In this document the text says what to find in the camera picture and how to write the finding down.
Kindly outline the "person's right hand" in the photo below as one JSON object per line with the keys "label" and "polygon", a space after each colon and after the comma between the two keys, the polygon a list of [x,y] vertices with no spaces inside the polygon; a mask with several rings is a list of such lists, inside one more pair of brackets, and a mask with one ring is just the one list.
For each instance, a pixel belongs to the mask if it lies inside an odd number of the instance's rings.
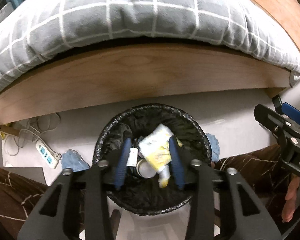
{"label": "person's right hand", "polygon": [[290,222],[293,218],[293,214],[296,209],[295,205],[299,185],[300,178],[296,175],[292,175],[292,179],[288,185],[287,194],[285,196],[286,202],[281,213],[283,223]]}

